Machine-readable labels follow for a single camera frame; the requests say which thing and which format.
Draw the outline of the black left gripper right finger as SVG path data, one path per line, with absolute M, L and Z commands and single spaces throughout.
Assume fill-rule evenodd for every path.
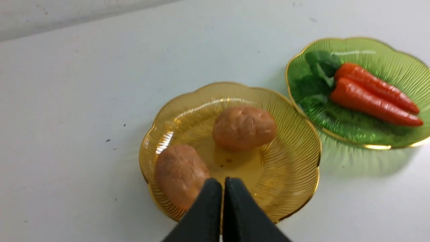
M 266 216 L 240 178 L 228 177 L 224 187 L 224 242 L 290 242 Z

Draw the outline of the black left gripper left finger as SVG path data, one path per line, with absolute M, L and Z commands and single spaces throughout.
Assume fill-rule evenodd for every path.
M 214 178 L 206 179 L 195 202 L 163 241 L 218 242 L 221 205 L 221 184 Z

